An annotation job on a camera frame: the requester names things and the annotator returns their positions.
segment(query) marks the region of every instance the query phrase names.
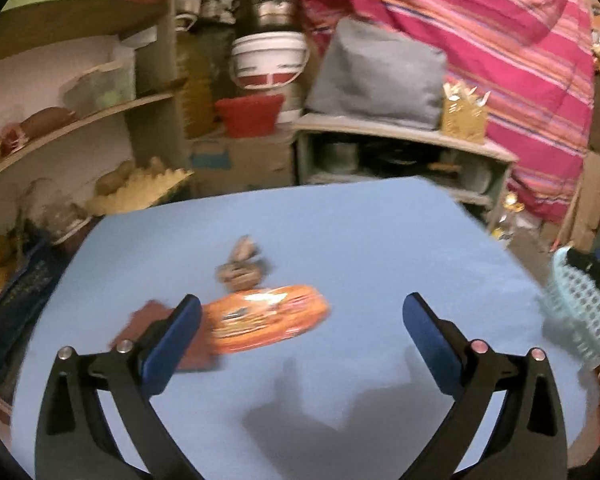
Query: floor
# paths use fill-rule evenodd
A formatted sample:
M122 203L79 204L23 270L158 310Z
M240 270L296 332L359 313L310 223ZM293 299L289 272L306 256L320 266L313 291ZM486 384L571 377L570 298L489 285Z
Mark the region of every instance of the floor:
M511 241L509 251L539 285L545 285L549 276L551 254L548 245L538 237L536 232L519 229Z

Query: white shelving unit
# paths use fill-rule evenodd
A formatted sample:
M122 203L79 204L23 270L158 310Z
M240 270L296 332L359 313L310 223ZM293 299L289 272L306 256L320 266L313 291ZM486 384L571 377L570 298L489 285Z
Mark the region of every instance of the white shelving unit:
M78 67L84 63L80 55L89 59L95 56L92 52L97 49L90 50L87 44L104 47L151 27L156 30L156 40L136 50L136 93L143 97L106 108L31 140L0 160L0 231L11 227L16 190L22 192L37 177L31 171L33 168L40 168L53 186L76 202L84 199L86 187L93 189L98 176L115 168L115 160L133 158L137 164L145 165L157 155L171 168L188 168L178 95L166 90L173 87L177 78L174 17L175 0L160 4L57 0L0 13L0 82L3 83L0 106L8 108L20 103L28 108L27 114L59 105L53 101L61 70L55 70L53 55L61 54L62 67L71 70L73 65L68 60L74 49L79 52L75 64ZM24 58L25 66L20 61ZM40 69L36 70L38 60ZM13 71L18 70L16 67L26 70L29 77L19 77ZM51 70L48 73L42 67ZM67 72L64 80L72 76ZM13 80L11 86L5 84L10 80ZM35 92L49 98L37 100ZM45 105L28 106L32 99L44 101ZM92 150L88 143L90 134L96 130L98 145ZM38 200L49 198L39 196Z
M493 178L486 193L480 194L459 187L439 187L446 190L456 202L486 208L489 211L487 220L487 229L489 231L493 229L496 220L501 214L502 200L507 190L506 182L509 178L511 168L518 161L515 154L491 140L487 140L484 144L475 144L466 140L444 136L440 132L414 130L394 124L359 120L344 116L310 113L299 118L294 123L294 130L298 134L298 176L300 184L360 182L363 180L377 180L379 178L366 173L339 175L322 170L315 163L312 136L324 132L408 140L410 142L432 144L488 158L491 161L490 167Z

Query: metal pot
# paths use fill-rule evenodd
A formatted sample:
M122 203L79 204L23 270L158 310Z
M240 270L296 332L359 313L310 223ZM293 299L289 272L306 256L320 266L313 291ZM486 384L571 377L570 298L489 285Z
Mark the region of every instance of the metal pot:
M260 32L301 32L298 0L234 0L236 37Z
M334 174L353 174L360 154L356 142L328 142L322 147L322 167Z

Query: wall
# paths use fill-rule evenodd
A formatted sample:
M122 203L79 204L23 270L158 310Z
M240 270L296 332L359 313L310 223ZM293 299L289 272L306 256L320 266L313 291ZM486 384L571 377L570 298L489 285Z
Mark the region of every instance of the wall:
M29 50L0 61L0 113L21 104L24 117L61 106L59 88L79 73L110 59L118 39L112 36L65 41ZM37 210L58 192L88 198L93 183L117 163L132 158L124 116L91 124L27 155L0 174L0 231L13 225L14 197L29 182L45 176L39 186Z

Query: curved shelf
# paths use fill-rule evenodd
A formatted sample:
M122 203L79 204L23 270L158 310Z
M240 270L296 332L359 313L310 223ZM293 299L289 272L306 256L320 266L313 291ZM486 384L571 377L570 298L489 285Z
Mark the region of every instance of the curved shelf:
M130 36L155 25L166 4L127 0L53 0L0 13L0 60L59 41Z
M488 156L507 164L515 163L518 157L492 140L484 144L475 144L467 140L442 135L440 132L414 130L389 123L355 119L344 116L309 113L294 122L296 131L308 132L344 132L348 134L372 135L392 139L412 140L423 144L433 144L444 148L453 148L461 152Z
M319 171L312 174L309 177L309 184L346 184L349 182L366 182L369 180L382 180L379 176L372 176L366 174L334 174L328 173L327 171ZM493 201L488 195L476 193L475 191L469 191L468 189L461 189L453 186L440 186L435 184L439 189L442 189L451 195L454 202L461 204L473 204L479 205L486 209L492 209Z
M126 112L127 110L132 110L133 108L138 108L147 104L171 99L173 95L174 94L172 92L164 92L161 94L156 94L149 97L142 97L140 99L136 99L135 101L129 101L116 106L112 106L111 108L106 108L105 110L101 110L83 119L68 124L64 128L60 128L59 130L51 132L50 134L47 134L44 137L32 140L17 152L10 153L9 155L7 155L7 157L0 161L0 173L2 173L7 168L11 167L19 160L22 160L25 156L29 155L29 153L32 153L35 150L41 148L42 146L45 146L46 144L53 142L54 140L59 139L60 137L64 137L65 135L70 134L75 130L79 130L80 128L87 126L88 124L95 123L101 119L111 117L115 114Z

